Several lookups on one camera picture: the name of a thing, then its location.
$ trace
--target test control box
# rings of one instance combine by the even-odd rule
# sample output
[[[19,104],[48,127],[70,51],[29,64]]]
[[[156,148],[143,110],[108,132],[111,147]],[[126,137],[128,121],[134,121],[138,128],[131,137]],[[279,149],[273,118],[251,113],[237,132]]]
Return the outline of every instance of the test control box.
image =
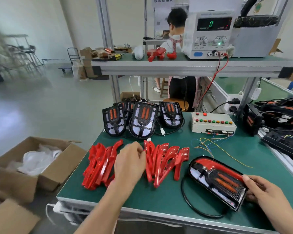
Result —
[[[237,126],[226,114],[192,112],[191,129],[195,133],[233,135]]]

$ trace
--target stool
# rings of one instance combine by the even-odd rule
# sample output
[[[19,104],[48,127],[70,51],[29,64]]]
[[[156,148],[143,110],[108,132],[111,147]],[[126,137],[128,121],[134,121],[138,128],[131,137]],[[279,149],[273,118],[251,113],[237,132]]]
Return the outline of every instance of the stool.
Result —
[[[179,103],[180,107],[181,107],[181,110],[183,112],[186,112],[189,108],[189,104],[188,102],[186,101],[186,110],[184,109],[184,100],[182,99],[177,99],[177,98],[165,98],[163,100],[163,102],[172,102],[172,103]]]
[[[162,97],[163,94],[168,94],[168,89],[164,89],[164,86],[168,86],[168,81],[165,81],[165,78],[163,78],[162,86],[160,88],[160,98]]]

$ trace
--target plastic bag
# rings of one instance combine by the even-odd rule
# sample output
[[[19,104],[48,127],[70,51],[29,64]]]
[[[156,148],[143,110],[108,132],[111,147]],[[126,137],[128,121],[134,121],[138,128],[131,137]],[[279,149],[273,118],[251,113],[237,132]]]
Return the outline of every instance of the plastic bag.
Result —
[[[73,62],[73,66],[71,67],[73,71],[74,79],[80,79],[83,78],[82,71],[83,71],[84,65],[80,62],[80,60],[76,59],[76,61]]]
[[[23,156],[23,164],[18,171],[30,176],[41,174],[62,152],[57,147],[39,145],[38,151],[29,151]]]

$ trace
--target white sneaker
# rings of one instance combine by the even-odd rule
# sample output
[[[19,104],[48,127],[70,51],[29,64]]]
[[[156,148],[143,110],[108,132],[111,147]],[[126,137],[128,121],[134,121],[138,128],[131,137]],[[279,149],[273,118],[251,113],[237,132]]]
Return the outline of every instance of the white sneaker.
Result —
[[[160,93],[160,89],[159,89],[159,88],[155,87],[154,90],[155,90],[156,92]]]

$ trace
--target black hair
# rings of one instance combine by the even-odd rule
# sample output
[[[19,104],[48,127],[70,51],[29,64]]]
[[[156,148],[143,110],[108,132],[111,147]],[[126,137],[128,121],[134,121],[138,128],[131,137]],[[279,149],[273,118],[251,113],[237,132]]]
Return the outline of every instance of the black hair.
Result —
[[[174,8],[172,11],[169,13],[167,17],[167,22],[168,24],[172,24],[176,28],[178,27],[184,27],[186,23],[186,19],[188,18],[188,15],[186,11],[181,8]]]

